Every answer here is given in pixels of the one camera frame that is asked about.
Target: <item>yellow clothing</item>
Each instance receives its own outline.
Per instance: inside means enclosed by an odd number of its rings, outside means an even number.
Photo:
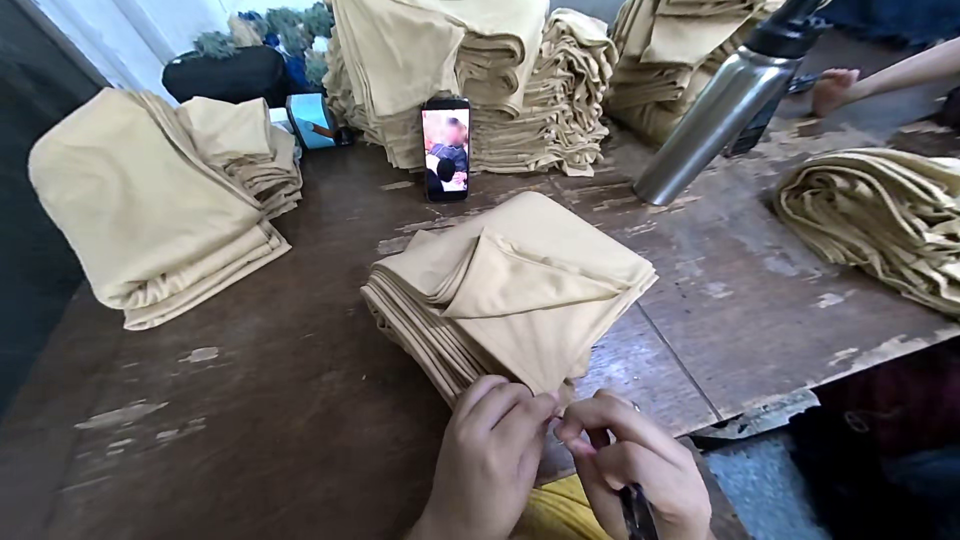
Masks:
[[[512,540],[611,540],[600,527],[573,475],[534,489],[516,524]]]

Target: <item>white wall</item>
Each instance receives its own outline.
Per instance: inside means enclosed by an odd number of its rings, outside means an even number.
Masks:
[[[227,29],[220,0],[32,0],[114,86],[150,90],[200,32]]]

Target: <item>worn table surface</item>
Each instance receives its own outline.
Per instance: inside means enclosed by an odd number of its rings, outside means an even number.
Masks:
[[[0,492],[16,518],[5,523],[13,537],[398,535],[428,494],[448,409],[357,288],[415,231],[524,190],[654,263],[660,280],[597,343],[578,389],[612,387],[677,434],[960,333],[824,265],[774,218],[782,171],[876,143],[777,122],[668,208],[631,194],[650,152],[616,128],[592,179],[477,175],[460,205],[425,204],[379,148],[312,154],[302,206],[276,220],[294,249],[262,270],[142,332],[77,293],[0,435]],[[568,465],[551,443],[544,476]]]

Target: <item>hand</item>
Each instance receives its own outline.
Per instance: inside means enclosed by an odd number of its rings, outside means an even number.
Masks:
[[[409,540],[503,540],[533,489],[558,398],[487,375],[446,426],[433,491]]]
[[[590,442],[580,438],[587,432]],[[616,437],[611,444],[610,430]],[[600,526],[627,538],[617,491],[636,482],[654,507],[661,540],[710,538],[710,500],[693,455],[632,403],[608,390],[566,408],[555,430],[580,475]]]

